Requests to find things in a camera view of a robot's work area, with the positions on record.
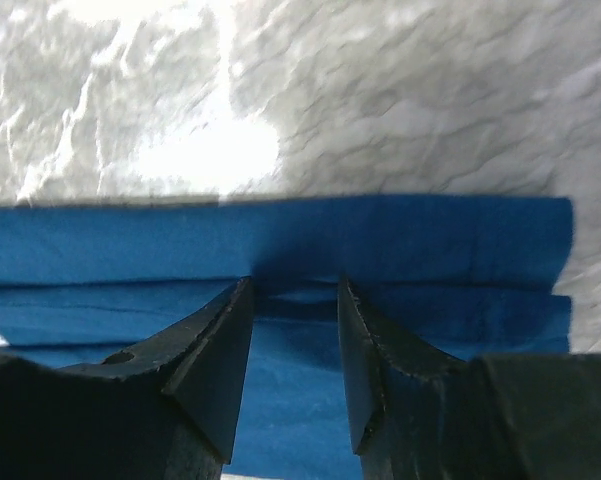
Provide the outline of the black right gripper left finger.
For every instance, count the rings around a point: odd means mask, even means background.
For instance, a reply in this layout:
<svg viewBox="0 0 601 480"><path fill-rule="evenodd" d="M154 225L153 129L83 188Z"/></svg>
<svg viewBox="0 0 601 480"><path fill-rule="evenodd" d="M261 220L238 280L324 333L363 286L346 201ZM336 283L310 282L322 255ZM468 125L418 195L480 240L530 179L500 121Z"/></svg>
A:
<svg viewBox="0 0 601 480"><path fill-rule="evenodd" d="M231 462L254 319L244 277L99 364L0 354L0 479L217 479Z"/></svg>

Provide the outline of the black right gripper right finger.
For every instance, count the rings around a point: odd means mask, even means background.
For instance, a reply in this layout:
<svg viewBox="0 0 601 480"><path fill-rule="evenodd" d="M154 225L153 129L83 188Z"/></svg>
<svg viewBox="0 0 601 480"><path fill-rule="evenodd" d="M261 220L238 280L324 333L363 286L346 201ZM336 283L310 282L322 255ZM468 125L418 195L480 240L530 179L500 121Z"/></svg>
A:
<svg viewBox="0 0 601 480"><path fill-rule="evenodd" d="M460 360L347 278L338 331L353 452L367 479L601 479L601 354Z"/></svg>

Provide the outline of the blue Mickey t-shirt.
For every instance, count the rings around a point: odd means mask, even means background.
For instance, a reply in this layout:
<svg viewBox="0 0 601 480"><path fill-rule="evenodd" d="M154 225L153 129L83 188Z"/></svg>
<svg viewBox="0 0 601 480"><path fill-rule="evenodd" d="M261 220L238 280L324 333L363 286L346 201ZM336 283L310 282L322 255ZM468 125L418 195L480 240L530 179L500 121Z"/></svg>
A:
<svg viewBox="0 0 601 480"><path fill-rule="evenodd" d="M339 278L454 356L563 353L571 302L553 286L572 228L570 201L541 198L0 209L0 346L54 367L95 362L250 277L255 324L230 471L358 479Z"/></svg>

